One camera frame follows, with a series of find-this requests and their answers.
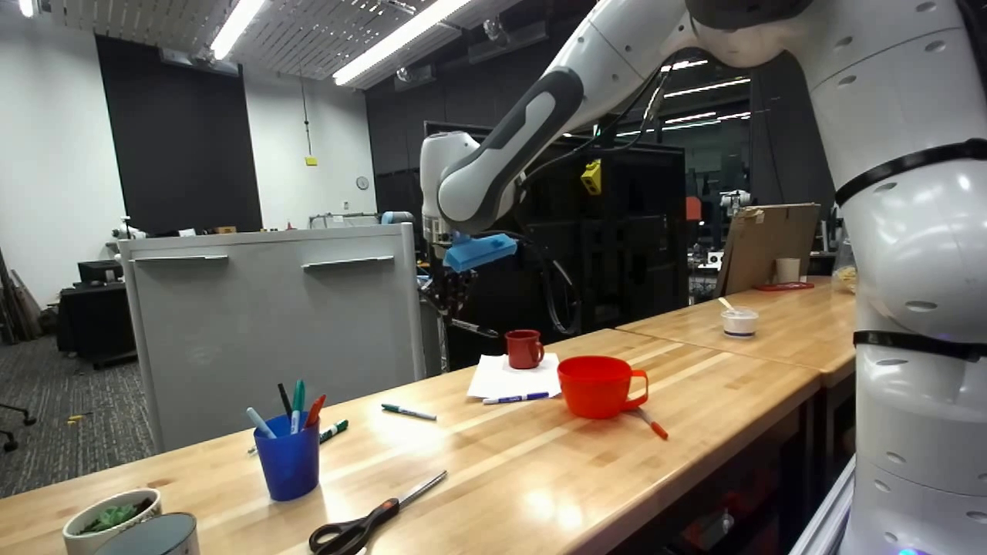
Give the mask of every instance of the paper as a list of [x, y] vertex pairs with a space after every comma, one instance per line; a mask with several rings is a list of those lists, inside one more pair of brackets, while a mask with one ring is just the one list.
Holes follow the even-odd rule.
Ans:
[[507, 353], [481, 353], [466, 394], [496, 402], [540, 392], [547, 392], [549, 399], [560, 392], [557, 356], [551, 351], [547, 351], [544, 363], [535, 370], [512, 370]]

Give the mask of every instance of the floor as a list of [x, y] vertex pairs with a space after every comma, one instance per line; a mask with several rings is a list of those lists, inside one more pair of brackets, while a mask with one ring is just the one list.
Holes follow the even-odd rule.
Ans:
[[139, 363], [93, 370], [59, 353], [49, 336], [0, 346], [0, 403], [22, 403], [38, 416], [22, 425], [19, 412], [0, 409], [0, 428], [19, 440], [14, 450], [0, 450], [0, 495], [154, 454]]

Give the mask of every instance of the cabinet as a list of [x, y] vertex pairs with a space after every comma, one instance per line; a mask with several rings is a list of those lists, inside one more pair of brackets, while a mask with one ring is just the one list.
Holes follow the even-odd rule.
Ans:
[[124, 267], [161, 447], [280, 412], [276, 383], [334, 402], [427, 370], [410, 224], [130, 241]]

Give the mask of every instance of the office chair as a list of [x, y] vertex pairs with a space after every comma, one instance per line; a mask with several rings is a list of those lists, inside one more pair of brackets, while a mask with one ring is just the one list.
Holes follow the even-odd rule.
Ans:
[[[38, 420], [31, 416], [31, 409], [14, 406], [14, 403], [0, 403], [0, 409], [22, 412], [22, 416], [26, 416], [26, 425], [34, 425], [34, 422], [38, 422]], [[13, 439], [10, 428], [0, 428], [0, 439], [7, 439], [3, 450], [14, 450], [14, 447], [19, 447], [19, 440]]]

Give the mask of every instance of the orange cup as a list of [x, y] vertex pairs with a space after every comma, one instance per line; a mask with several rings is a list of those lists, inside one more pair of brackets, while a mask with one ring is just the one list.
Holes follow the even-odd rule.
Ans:
[[[630, 383], [646, 378], [646, 392], [630, 399]], [[614, 420], [649, 402], [649, 374], [620, 356], [579, 353], [557, 363], [565, 403], [583, 420]]]
[[510, 329], [507, 336], [507, 361], [516, 370], [535, 370], [537, 363], [544, 363], [544, 333], [540, 329]]

